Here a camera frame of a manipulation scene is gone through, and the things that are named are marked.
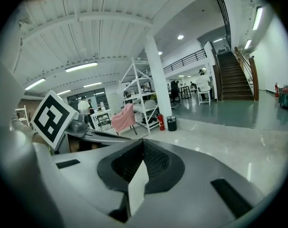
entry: white column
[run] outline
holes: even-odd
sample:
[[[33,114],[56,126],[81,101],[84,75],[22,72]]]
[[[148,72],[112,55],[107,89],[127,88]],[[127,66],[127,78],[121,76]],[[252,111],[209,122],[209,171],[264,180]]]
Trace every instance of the white column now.
[[[146,37],[145,51],[148,58],[150,70],[153,76],[154,88],[158,99],[160,113],[163,115],[164,125],[167,128],[166,117],[172,115],[172,107],[167,90],[167,83],[159,56],[159,51],[154,38]]]

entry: staircase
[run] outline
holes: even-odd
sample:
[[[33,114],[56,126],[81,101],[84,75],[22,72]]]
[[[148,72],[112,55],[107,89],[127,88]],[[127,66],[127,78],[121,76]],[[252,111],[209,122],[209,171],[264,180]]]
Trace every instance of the staircase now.
[[[248,81],[231,52],[218,55],[223,100],[254,100]]]

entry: fire extinguisher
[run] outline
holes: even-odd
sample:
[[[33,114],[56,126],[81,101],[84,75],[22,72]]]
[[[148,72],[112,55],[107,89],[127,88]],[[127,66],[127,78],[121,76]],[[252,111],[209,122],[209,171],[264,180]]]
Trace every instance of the fire extinguisher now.
[[[165,130],[165,127],[164,127],[163,116],[162,116],[161,114],[158,114],[157,118],[158,118],[160,130],[161,130],[161,131],[164,131],[164,130]]]
[[[279,96],[279,93],[278,93],[278,85],[277,85],[277,82],[275,84],[275,97],[278,97]]]

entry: gray epoxy floor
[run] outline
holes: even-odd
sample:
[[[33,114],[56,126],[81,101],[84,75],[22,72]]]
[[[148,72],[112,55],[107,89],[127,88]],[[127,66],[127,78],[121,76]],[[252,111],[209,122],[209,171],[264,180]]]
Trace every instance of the gray epoxy floor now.
[[[231,101],[198,104],[198,96],[183,99],[173,115],[200,122],[226,126],[288,131],[288,110],[281,109],[278,98],[265,91],[259,92],[259,101]]]

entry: glossy floor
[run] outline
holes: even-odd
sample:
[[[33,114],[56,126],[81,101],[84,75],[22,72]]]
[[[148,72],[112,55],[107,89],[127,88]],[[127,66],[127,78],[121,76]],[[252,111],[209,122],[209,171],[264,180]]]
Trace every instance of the glossy floor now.
[[[209,154],[253,182],[264,195],[275,190],[288,168],[288,131],[224,126],[178,119],[178,130],[153,129],[150,134],[136,126],[138,135],[126,129],[121,136],[172,143]]]
[[[198,96],[183,99],[173,115],[195,121],[226,126],[288,131],[288,110],[281,109],[278,98],[265,91],[259,92],[259,101],[211,102],[198,104]]]

